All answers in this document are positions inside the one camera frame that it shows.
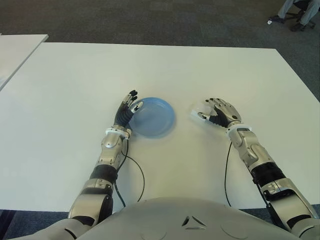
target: white table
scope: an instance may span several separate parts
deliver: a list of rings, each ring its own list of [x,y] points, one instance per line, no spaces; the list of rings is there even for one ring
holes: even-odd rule
[[[319,102],[275,49],[42,43],[0,92],[0,209],[68,211],[132,89],[166,100],[176,113],[166,137],[130,140],[129,155],[146,177],[143,199],[226,203],[229,142],[222,128],[190,114],[194,103],[220,97],[310,203],[320,203]],[[118,187],[128,204],[140,195],[132,162]],[[234,148],[227,191],[236,208],[264,208]]]
[[[0,35],[0,90],[47,38],[46,34]]]

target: gray pants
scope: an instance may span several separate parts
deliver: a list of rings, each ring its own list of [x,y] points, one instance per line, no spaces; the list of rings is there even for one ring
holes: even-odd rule
[[[299,1],[300,0],[286,0],[285,3],[283,4],[283,6],[280,8],[280,10],[278,12],[278,16],[280,18],[284,19],[289,8],[291,8],[291,6],[294,3],[299,2]],[[300,23],[302,25],[308,24],[310,19],[312,19],[312,17],[317,14],[317,12],[319,11],[319,8],[320,8],[320,0],[311,0],[309,2],[307,10],[305,11],[305,14],[303,14],[303,16],[300,20]]]

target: black cable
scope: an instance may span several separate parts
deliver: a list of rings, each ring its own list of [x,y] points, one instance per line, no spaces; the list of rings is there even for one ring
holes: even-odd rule
[[[120,164],[120,166],[118,167],[118,169],[116,170],[117,173],[119,172],[120,168],[121,168],[121,167],[123,166],[123,164],[125,163],[125,161],[126,161],[126,159],[127,159],[127,157],[128,157],[128,152],[129,152],[129,140],[127,139],[127,140],[126,140],[126,151],[125,151],[125,155],[122,153],[122,154],[124,155],[124,159],[123,159],[123,161],[121,162],[121,164]],[[118,195],[118,197],[119,197],[119,199],[120,199],[123,207],[125,208],[125,207],[126,207],[126,203],[125,203],[124,199],[122,198],[122,196],[121,196],[121,194],[120,194],[120,192],[119,192],[119,189],[118,189],[118,186],[117,186],[117,181],[114,181],[114,189],[115,189],[116,194]]]
[[[137,166],[138,168],[140,169],[140,172],[141,172],[141,175],[142,175],[142,178],[143,178],[143,186],[142,186],[142,192],[140,194],[140,197],[138,198],[138,201],[136,201],[137,203],[141,200],[144,192],[145,192],[145,185],[146,185],[146,179],[145,179],[145,175],[144,175],[144,171],[142,170],[142,168],[140,167],[139,163],[136,162],[136,160],[134,160],[132,157],[130,156],[127,156],[128,159],[131,159]]]
[[[124,199],[122,198],[122,196],[121,196],[121,194],[120,194],[120,192],[119,192],[119,189],[118,189],[118,186],[117,186],[117,182],[116,182],[116,181],[114,181],[114,189],[115,189],[116,194],[118,195],[118,197],[119,197],[119,199],[120,199],[123,207],[125,208],[125,207],[126,207],[126,203],[125,203]]]
[[[225,193],[225,198],[231,207],[231,204],[229,202],[228,194],[227,194],[227,187],[226,187],[226,181],[227,181],[227,169],[228,169],[228,161],[229,161],[229,154],[230,154],[230,149],[231,149],[232,142],[230,143],[229,150],[228,150],[228,155],[226,157],[226,162],[225,162],[225,172],[224,172],[224,193]]]

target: blue plate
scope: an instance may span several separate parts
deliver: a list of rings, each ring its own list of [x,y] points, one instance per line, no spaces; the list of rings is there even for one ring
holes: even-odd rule
[[[139,101],[143,101],[143,105],[129,122],[132,131],[148,138],[166,135],[175,122],[175,112],[170,104],[157,97]]]

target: person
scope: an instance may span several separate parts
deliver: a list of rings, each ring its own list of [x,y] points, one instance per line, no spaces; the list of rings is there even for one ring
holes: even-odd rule
[[[275,16],[271,16],[269,19],[273,22],[285,22],[286,13],[291,8],[291,6],[299,2],[301,0],[286,0],[283,6],[280,8],[279,12]],[[296,25],[291,28],[292,32],[296,32],[301,30],[305,25],[309,23],[309,21],[313,18],[314,15],[319,11],[320,8],[320,0],[310,0],[308,3],[308,8],[306,9],[305,13]]]

